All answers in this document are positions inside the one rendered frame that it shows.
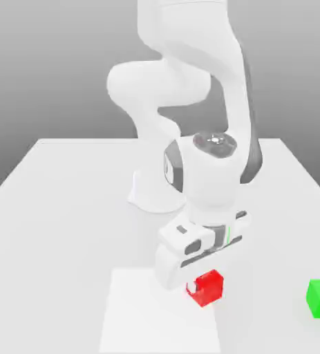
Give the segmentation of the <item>small red cube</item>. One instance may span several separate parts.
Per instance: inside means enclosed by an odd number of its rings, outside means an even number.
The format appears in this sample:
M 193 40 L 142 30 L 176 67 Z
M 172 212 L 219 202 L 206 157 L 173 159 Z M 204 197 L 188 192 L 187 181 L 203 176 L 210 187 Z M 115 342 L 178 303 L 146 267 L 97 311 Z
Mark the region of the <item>small red cube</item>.
M 223 282 L 223 276 L 211 270 L 187 283 L 186 291 L 200 307 L 205 307 L 222 297 Z

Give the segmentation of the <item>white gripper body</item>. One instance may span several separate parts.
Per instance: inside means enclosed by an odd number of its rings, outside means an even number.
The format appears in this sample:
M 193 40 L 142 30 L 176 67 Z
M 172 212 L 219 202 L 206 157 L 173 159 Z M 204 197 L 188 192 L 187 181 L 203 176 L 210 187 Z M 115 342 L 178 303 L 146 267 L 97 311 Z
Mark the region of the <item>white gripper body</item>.
M 154 272 L 156 279 L 166 290 L 173 290 L 184 283 L 194 282 L 199 276 L 216 269 L 220 256 L 234 244 L 242 241 L 243 235 L 236 236 L 222 248 L 206 250 L 198 256 L 181 259 L 167 246 L 160 244 L 156 250 Z

